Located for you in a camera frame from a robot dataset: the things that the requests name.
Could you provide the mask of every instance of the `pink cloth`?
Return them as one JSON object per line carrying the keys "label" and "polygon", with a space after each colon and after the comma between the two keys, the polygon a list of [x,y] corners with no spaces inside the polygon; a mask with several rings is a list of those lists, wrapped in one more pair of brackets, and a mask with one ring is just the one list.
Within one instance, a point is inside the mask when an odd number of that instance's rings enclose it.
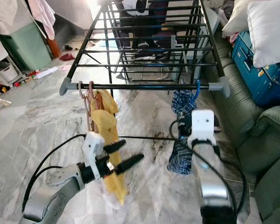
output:
{"label": "pink cloth", "polygon": [[55,12],[45,0],[28,0],[33,18],[43,24],[50,40],[54,40]]}

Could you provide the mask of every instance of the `clothes drying rack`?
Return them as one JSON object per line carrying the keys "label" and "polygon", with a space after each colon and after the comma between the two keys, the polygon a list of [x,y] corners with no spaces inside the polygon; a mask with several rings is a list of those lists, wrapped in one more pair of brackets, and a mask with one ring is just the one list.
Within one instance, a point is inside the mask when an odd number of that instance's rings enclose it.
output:
{"label": "clothes drying rack", "polygon": [[[146,19],[158,19],[158,23],[154,22],[151,24],[150,22],[146,22],[143,25],[133,26],[133,25],[122,25],[123,21],[131,19],[131,16],[120,17],[120,13],[126,13],[129,11],[136,11],[136,9],[124,9],[123,7],[118,7],[119,4],[122,4],[122,0],[104,0],[101,2],[101,8],[93,21],[87,36],[85,37],[82,46],[77,54],[76,59],[72,67],[69,70],[67,77],[64,79],[61,88],[60,95],[64,95],[67,90],[78,90],[78,83],[72,83],[72,78],[75,74],[77,68],[85,68],[85,67],[105,67],[108,71],[109,75],[109,84],[93,84],[92,89],[109,89],[111,95],[113,96],[113,90],[195,90],[197,89],[196,84],[194,84],[194,72],[195,69],[200,66],[213,66],[217,69],[218,74],[220,76],[218,83],[206,83],[200,84],[201,90],[209,90],[209,91],[221,91],[226,97],[229,97],[230,90],[228,86],[228,82],[226,77],[224,76],[223,67],[220,62],[219,54],[215,45],[215,40],[210,28],[210,23],[208,21],[208,17],[206,14],[206,9],[203,4],[203,0],[193,0],[190,1],[192,4],[189,6],[177,6],[177,7],[168,7],[169,2],[180,1],[180,0],[147,0],[149,3],[152,3],[149,8],[142,8],[142,11],[145,10],[153,10],[154,12],[185,12],[185,10],[189,13],[181,14],[176,13],[174,15],[166,15],[164,14],[154,14],[154,15],[144,15],[144,16],[133,16],[133,21],[141,20],[143,18]],[[103,21],[104,27],[98,26],[98,22]],[[206,34],[201,34],[201,27],[205,27]],[[136,36],[136,37],[123,37],[121,32],[125,30],[142,30],[142,29],[153,29],[153,28],[166,28],[166,29],[178,29],[183,30],[184,35],[182,36],[174,36],[176,41],[180,41],[183,43],[182,48],[172,48],[172,45],[168,48],[146,48],[142,49],[143,51],[161,51],[164,52],[166,50],[169,52],[170,57],[167,58],[164,62],[158,62],[156,60],[143,60],[141,63],[133,60],[133,55],[139,49],[132,49],[130,46],[124,46],[124,42],[130,42],[135,40],[153,40],[153,41],[168,41],[172,43],[173,37],[170,36]],[[104,38],[92,38],[91,35],[95,31],[103,31],[105,34]],[[108,37],[108,31],[112,31],[114,37]],[[207,38],[209,41],[208,47],[199,47],[199,42],[203,39]],[[106,50],[86,50],[86,46],[90,41],[105,41]],[[117,44],[117,49],[110,49],[110,41],[115,41]],[[193,52],[193,60],[190,62],[185,58],[188,52]],[[213,63],[203,63],[197,61],[197,52],[212,52],[214,56]],[[110,63],[110,53],[118,52],[119,59],[117,64]],[[97,60],[94,54],[105,54],[107,57],[107,64],[102,64],[99,60]],[[80,64],[81,57],[83,55],[87,55],[91,58],[95,63],[94,64]],[[166,80],[140,80],[141,84],[138,83],[130,83],[130,79],[128,74],[131,72],[138,71],[127,71],[130,68],[153,68],[153,67],[167,67],[167,68],[176,68],[179,69],[177,71],[172,71],[171,73],[177,73],[177,79],[166,79]],[[190,77],[189,84],[179,84],[182,69],[188,67],[191,68],[192,75]],[[112,83],[112,74],[119,74],[123,72],[125,75],[125,84],[113,84]],[[143,71],[144,73],[156,73],[159,71]],[[81,84],[81,89],[89,89],[89,84]],[[160,137],[147,137],[147,136],[123,136],[120,135],[121,138],[137,138],[137,139],[151,139],[151,140],[176,140],[174,138],[160,138]]]}

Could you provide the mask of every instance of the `marble floor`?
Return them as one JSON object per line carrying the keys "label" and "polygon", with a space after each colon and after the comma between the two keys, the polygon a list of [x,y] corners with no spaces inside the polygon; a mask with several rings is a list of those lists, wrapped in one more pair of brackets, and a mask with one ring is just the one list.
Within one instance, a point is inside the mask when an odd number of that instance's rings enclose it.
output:
{"label": "marble floor", "polygon": [[[48,67],[70,64],[59,59]],[[18,223],[21,203],[28,181],[42,158],[73,135],[86,132],[84,105],[78,91],[59,95],[67,71],[58,70],[11,90],[1,98],[12,102],[0,105],[0,224]],[[106,70],[77,70],[75,79],[107,82]],[[113,77],[115,83],[124,82]],[[175,120],[171,110],[172,91],[114,91],[119,105],[119,134],[168,137]],[[202,91],[200,109],[212,109],[218,115],[209,92]],[[238,163],[234,148],[224,132],[216,139],[224,158]],[[166,170],[173,142],[127,139],[121,149],[123,158],[142,152],[145,159],[126,173],[130,194],[118,210],[112,209],[100,194],[97,182],[91,182],[65,207],[59,224],[174,224],[202,222],[193,175],[181,176]],[[67,166],[83,161],[82,139],[76,139],[52,155],[48,164]],[[242,183],[232,168],[222,167],[223,176],[234,190],[237,202]],[[45,174],[34,191],[44,183]],[[251,199],[247,193],[238,224],[248,223]]]}

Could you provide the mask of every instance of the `yellow cloth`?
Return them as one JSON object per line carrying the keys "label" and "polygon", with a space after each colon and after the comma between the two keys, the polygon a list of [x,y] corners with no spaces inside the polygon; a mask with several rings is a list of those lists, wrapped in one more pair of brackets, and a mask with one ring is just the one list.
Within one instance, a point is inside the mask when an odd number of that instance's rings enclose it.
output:
{"label": "yellow cloth", "polygon": [[[118,106],[113,97],[107,90],[98,90],[102,96],[104,110],[95,109],[95,100],[91,100],[91,119],[98,127],[98,133],[105,139],[105,145],[109,145],[118,141],[118,133],[116,128],[116,119],[114,114],[117,113]],[[110,154],[109,161],[113,165],[121,162],[119,152]],[[105,178],[106,188],[110,193],[114,193],[118,201],[123,204],[127,194],[125,188],[124,174],[117,176],[115,173]]]}

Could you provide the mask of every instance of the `green sofa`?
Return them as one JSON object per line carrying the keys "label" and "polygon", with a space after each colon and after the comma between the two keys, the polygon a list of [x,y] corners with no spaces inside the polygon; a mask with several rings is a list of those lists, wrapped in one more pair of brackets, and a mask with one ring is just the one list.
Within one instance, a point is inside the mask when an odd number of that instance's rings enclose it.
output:
{"label": "green sofa", "polygon": [[[231,45],[220,30],[214,34],[231,95],[213,92],[222,126],[236,148],[241,167],[256,178],[255,199],[264,224],[280,224],[280,106],[258,107],[230,58]],[[205,56],[214,62],[212,54]],[[208,82],[217,82],[216,68],[205,68]]]}

